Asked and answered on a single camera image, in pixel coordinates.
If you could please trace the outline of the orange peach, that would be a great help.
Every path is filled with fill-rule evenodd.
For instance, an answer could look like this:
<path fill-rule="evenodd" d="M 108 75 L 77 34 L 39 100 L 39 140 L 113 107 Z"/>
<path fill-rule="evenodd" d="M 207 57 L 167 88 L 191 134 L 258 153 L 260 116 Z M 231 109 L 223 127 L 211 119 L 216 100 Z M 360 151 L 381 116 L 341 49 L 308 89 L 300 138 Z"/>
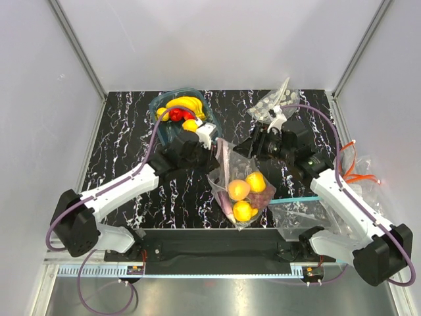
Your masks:
<path fill-rule="evenodd" d="M 245 199 L 250 192 L 250 186 L 244 180 L 233 180 L 228 184 L 228 195 L 234 201 Z"/>

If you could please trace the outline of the pink zip top bag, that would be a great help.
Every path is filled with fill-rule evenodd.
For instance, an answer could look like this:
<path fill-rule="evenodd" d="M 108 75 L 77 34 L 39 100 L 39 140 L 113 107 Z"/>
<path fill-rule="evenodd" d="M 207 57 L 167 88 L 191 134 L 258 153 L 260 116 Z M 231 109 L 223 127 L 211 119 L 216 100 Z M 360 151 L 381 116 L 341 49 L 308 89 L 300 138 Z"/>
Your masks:
<path fill-rule="evenodd" d="M 208 175 L 212 194 L 226 218 L 243 230 L 269 205 L 276 188 L 258 169 L 256 159 L 235 152 L 234 144 L 222 138 L 216 144 L 219 167 Z"/>

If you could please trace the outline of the purple grape bunch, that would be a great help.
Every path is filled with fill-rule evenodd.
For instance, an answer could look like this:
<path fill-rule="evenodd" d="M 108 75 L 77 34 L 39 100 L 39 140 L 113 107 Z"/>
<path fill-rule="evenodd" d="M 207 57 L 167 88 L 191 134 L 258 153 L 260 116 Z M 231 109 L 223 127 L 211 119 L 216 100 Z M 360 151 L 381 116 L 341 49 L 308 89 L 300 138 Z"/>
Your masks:
<path fill-rule="evenodd" d="M 252 208 L 264 209 L 270 203 L 275 193 L 275 187 L 269 185 L 260 193 L 251 192 L 247 199 Z"/>

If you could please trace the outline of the teal plastic fruit tray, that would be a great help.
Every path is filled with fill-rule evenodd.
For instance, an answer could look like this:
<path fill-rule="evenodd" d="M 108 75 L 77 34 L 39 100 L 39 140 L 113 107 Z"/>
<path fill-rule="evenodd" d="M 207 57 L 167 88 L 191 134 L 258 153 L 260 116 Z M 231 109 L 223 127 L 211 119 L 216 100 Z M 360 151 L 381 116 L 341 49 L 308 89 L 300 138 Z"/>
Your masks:
<path fill-rule="evenodd" d="M 212 109 L 205 100 L 204 95 L 199 90 L 194 88 L 182 88 L 165 92 L 154 98 L 149 104 L 149 111 L 152 116 L 152 121 L 156 123 L 158 120 L 156 111 L 165 107 L 165 105 L 177 97 L 195 97 L 200 100 L 203 104 L 203 112 L 206 118 L 203 122 L 212 123 L 216 126 L 216 132 L 212 135 L 212 139 L 215 140 L 217 137 L 222 137 L 222 129 L 217 118 L 214 116 Z M 162 145 L 166 145 L 169 141 L 180 132 L 182 129 L 182 122 L 162 122 L 159 124 L 157 135 Z"/>

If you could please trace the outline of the yellow lemon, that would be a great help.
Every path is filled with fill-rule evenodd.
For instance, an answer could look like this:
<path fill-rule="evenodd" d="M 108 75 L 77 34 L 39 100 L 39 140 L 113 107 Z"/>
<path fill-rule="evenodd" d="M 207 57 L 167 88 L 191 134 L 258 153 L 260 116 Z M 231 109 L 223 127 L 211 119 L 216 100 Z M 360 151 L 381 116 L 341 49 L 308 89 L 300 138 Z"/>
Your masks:
<path fill-rule="evenodd" d="M 266 189 L 266 182 L 261 172 L 253 172 L 245 179 L 250 186 L 250 191 L 253 193 L 261 193 Z"/>

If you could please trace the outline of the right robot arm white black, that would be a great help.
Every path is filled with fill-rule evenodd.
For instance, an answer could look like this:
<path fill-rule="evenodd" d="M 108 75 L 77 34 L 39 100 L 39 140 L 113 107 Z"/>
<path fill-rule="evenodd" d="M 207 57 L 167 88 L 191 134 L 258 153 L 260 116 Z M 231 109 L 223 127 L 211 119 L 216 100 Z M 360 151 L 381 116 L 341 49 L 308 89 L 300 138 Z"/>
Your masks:
<path fill-rule="evenodd" d="M 333 234 L 321 226 L 301 233 L 298 247 L 304 260 L 313 261 L 320 255 L 338 259 L 354 267 L 371 286 L 390 280 L 408 267 L 410 279 L 404 285 L 414 283 L 412 230 L 405 224 L 392 224 L 355 193 L 330 159 L 315 151 L 309 131 L 301 122 L 287 121 L 280 129 L 258 124 L 234 150 L 247 158 L 284 161 L 294 176 L 350 226 L 354 238 Z"/>

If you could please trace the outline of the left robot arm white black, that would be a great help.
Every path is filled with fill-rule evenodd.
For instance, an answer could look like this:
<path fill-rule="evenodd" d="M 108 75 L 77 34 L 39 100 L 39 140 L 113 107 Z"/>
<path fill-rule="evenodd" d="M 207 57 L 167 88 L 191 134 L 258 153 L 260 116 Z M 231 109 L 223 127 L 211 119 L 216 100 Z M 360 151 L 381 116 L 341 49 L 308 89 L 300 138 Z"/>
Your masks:
<path fill-rule="evenodd" d="M 54 233 L 72 257 L 92 250 L 120 253 L 129 261 L 142 252 L 139 235 L 124 226 L 103 224 L 103 219 L 135 197 L 158 188 L 173 171 L 218 167 L 214 140 L 204 132 L 180 132 L 171 142 L 129 172 L 89 191 L 64 192 L 56 206 L 49 232 Z"/>

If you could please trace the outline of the clear bag with white pieces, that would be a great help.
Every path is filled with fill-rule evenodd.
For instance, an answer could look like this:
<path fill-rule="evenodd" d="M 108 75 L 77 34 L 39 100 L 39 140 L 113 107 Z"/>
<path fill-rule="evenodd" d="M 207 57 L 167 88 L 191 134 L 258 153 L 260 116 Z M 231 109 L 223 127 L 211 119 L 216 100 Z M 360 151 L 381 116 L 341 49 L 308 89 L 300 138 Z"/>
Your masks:
<path fill-rule="evenodd" d="M 297 110 L 297 104 L 300 102 L 298 90 L 288 88 L 290 77 L 287 77 L 282 85 L 274 90 L 270 90 L 256 105 L 252 106 L 247 112 L 259 122 L 270 124 L 269 110 L 276 105 L 282 107 L 282 111 L 287 119 Z"/>

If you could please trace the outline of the blue zip top bag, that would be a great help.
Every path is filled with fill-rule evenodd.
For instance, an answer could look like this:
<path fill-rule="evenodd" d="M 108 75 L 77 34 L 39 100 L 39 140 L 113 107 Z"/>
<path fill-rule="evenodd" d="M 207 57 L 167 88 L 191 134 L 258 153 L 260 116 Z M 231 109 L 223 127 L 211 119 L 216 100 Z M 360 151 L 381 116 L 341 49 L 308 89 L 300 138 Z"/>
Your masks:
<path fill-rule="evenodd" d="M 268 208 L 276 229 L 286 241 L 298 241 L 300 234 L 315 226 L 332 226 L 319 197 L 273 199 Z"/>

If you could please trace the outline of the orange zip top bag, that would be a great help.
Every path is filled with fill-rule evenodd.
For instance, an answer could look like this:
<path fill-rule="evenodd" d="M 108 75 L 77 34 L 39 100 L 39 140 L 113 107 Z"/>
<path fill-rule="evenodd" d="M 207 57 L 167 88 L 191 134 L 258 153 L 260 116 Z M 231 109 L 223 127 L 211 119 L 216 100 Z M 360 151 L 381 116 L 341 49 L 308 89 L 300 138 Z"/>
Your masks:
<path fill-rule="evenodd" d="M 349 187 L 373 209 L 380 208 L 382 181 L 371 168 L 371 158 L 357 154 L 356 140 L 351 140 L 339 151 L 339 174 Z"/>

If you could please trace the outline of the orange fruit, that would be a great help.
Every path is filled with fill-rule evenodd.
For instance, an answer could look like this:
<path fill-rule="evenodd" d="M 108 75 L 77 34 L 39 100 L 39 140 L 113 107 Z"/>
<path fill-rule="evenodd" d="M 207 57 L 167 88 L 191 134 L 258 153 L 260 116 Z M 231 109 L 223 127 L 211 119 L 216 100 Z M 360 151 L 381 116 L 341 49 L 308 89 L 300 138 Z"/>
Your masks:
<path fill-rule="evenodd" d="M 196 130 L 198 129 L 198 125 L 195 120 L 189 119 L 183 122 L 182 128 L 190 132 L 196 132 Z"/>

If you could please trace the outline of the red pepper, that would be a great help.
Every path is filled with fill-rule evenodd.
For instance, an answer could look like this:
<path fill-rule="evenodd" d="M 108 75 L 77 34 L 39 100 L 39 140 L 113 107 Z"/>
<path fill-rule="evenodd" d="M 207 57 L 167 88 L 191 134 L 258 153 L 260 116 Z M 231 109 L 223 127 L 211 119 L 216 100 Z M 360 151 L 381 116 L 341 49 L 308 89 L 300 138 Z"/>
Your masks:
<path fill-rule="evenodd" d="M 172 108 L 169 112 L 169 118 L 172 122 L 180 122 L 181 120 L 194 119 L 195 115 L 185 109 Z"/>

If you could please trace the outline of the yellow banana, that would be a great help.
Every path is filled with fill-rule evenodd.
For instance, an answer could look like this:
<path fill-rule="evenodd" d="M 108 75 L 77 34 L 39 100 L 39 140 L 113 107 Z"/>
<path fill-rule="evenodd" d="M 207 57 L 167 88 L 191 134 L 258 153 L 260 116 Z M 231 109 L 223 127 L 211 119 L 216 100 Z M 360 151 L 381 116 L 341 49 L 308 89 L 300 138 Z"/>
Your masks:
<path fill-rule="evenodd" d="M 205 119 L 206 116 L 203 112 L 203 103 L 196 97 L 183 96 L 177 97 L 166 104 L 166 108 L 172 108 L 175 106 L 182 106 L 194 112 L 196 117 L 199 119 Z"/>

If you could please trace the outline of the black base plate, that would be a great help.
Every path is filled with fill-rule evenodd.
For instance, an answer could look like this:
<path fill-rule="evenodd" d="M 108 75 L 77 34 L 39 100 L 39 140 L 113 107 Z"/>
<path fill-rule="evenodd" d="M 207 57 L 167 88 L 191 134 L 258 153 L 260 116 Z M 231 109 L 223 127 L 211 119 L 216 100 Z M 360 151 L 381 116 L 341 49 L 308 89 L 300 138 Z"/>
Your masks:
<path fill-rule="evenodd" d="M 275 228 L 147 229 L 128 253 L 106 251 L 105 261 L 160 267 L 222 267 L 275 271 L 285 263 L 319 264 L 321 258 L 288 242 Z"/>

